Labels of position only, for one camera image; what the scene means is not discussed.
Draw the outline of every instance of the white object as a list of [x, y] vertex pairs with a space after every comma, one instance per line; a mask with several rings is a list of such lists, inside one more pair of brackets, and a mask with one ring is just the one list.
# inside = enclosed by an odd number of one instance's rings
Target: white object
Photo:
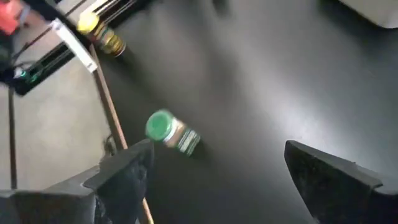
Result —
[[69, 49], [80, 59], [89, 72], [94, 72], [98, 66], [80, 41], [59, 19], [51, 22], [50, 27], [57, 33]]
[[381, 27], [398, 27], [398, 0], [340, 1]]

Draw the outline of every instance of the gray floor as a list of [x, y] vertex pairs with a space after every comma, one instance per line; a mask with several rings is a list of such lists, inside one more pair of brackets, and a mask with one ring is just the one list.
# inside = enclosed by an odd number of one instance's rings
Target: gray floor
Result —
[[[78, 17], [94, 0], [88, 0]], [[68, 11], [76, 0], [63, 0]], [[24, 29], [16, 48], [45, 30]], [[52, 32], [24, 52], [19, 61], [38, 60], [60, 39]], [[0, 189], [10, 188], [7, 89], [0, 87]], [[110, 133], [94, 77], [76, 58], [32, 90], [15, 99], [17, 174], [19, 189], [40, 190], [82, 172], [103, 155]]]

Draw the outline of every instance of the black cable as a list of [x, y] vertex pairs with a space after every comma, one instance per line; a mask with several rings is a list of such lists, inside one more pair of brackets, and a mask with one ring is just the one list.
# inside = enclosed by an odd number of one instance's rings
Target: black cable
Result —
[[9, 118], [9, 144], [10, 144], [10, 171], [11, 189], [18, 188], [17, 179], [17, 158], [15, 141], [15, 113], [14, 113], [14, 89], [8, 89], [8, 118]]

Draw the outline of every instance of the black table surface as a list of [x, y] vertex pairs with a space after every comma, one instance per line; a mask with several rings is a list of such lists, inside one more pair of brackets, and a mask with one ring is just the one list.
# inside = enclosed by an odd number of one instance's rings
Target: black table surface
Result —
[[335, 0], [155, 2], [117, 28], [101, 65], [129, 144], [160, 108], [197, 130], [186, 158], [157, 145], [157, 223], [308, 223], [284, 161], [293, 139], [398, 172], [398, 32]]

